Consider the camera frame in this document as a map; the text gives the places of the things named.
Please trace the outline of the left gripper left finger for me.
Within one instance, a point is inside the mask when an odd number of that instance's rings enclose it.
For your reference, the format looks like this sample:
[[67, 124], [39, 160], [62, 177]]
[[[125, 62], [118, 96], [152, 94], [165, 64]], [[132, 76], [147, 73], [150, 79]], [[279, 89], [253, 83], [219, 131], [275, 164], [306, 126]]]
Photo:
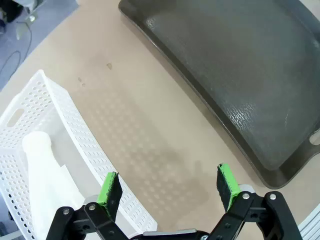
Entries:
[[96, 233], [101, 240], [126, 240], [128, 237], [116, 224], [123, 191], [117, 172], [109, 172], [96, 201], [74, 210], [62, 206], [56, 211], [47, 240], [83, 240]]

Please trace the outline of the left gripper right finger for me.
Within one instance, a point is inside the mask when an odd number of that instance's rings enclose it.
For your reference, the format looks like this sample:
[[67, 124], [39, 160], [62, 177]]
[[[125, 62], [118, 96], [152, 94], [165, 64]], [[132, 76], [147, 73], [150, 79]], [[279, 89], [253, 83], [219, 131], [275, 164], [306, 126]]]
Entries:
[[301, 240], [292, 212], [281, 192], [263, 197], [241, 190], [226, 163], [217, 166], [216, 188], [225, 214], [208, 235], [209, 240], [235, 240], [245, 223], [256, 223], [265, 240]]

